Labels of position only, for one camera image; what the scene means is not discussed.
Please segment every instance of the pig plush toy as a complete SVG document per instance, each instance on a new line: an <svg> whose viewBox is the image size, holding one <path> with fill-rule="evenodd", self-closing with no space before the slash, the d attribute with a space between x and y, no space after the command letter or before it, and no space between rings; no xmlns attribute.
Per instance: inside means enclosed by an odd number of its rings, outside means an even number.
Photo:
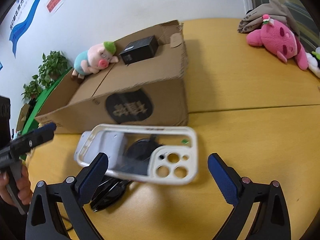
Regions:
<svg viewBox="0 0 320 240"><path fill-rule="evenodd" d="M109 63L119 62L118 58L114 56L115 52L114 42L105 41L80 53L76 57L71 79L77 78L78 83L82 83L85 76L98 73L107 68Z"/></svg>
<svg viewBox="0 0 320 240"><path fill-rule="evenodd" d="M262 18L261 29L249 33L247 43L251 46L264 46L284 63L294 57L299 68L306 70L308 68L306 51L293 32L283 23L271 19L268 14Z"/></svg>

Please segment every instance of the white wall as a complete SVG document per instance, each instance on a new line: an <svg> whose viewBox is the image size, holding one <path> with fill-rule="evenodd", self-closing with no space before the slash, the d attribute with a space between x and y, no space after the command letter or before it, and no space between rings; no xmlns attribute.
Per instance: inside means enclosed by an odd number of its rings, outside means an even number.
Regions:
<svg viewBox="0 0 320 240"><path fill-rule="evenodd" d="M53 15L41 0L33 22L19 39L16 58L9 41L13 7L0 26L0 94L10 97L11 126L15 128L23 104L23 84L37 73L41 55L61 50L73 61L78 53L105 40L116 40L140 29L178 19L180 21L230 17L240 18L250 5L247 0L65 0ZM20 19L25 20L32 2Z"/></svg>

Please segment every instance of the potted plant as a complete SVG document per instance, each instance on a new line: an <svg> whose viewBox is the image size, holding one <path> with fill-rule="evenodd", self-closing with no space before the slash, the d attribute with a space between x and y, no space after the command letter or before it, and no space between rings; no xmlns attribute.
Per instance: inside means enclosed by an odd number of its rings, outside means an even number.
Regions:
<svg viewBox="0 0 320 240"><path fill-rule="evenodd" d="M49 88L67 69L68 60L60 51L42 54L43 64L39 66L39 82Z"/></svg>
<svg viewBox="0 0 320 240"><path fill-rule="evenodd" d="M34 75L32 78L34 80L32 80L28 86L26 84L23 85L24 93L21 94L24 95L23 99L37 98L43 91L38 82L38 75Z"/></svg>

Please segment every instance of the red paper notice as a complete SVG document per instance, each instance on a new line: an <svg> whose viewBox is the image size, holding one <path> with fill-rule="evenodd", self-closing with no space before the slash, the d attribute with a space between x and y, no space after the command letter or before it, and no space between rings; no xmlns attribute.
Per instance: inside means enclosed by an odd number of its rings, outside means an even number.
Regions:
<svg viewBox="0 0 320 240"><path fill-rule="evenodd" d="M57 6L57 4L60 2L61 0L50 0L50 2L47 4L47 8L49 10L49 12L52 12L53 9Z"/></svg>

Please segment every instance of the silver bolt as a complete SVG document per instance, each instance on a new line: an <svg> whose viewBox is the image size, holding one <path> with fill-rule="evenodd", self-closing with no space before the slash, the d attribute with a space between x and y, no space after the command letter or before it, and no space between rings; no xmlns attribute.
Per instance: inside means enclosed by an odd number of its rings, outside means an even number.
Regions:
<svg viewBox="0 0 320 240"><path fill-rule="evenodd" d="M72 183L72 182L74 182L74 180L75 180L74 177L68 177L68 178L66 179L66 182L67 182L67 183Z"/></svg>
<svg viewBox="0 0 320 240"><path fill-rule="evenodd" d="M242 182L245 184L249 184L251 182L251 180L248 177L243 177Z"/></svg>
<svg viewBox="0 0 320 240"><path fill-rule="evenodd" d="M42 187L43 185L44 185L44 182L42 180L37 183L38 187Z"/></svg>
<svg viewBox="0 0 320 240"><path fill-rule="evenodd" d="M274 181L272 182L272 185L275 186L275 187L279 187L279 186L280 186L280 183L279 183L278 181L274 180Z"/></svg>

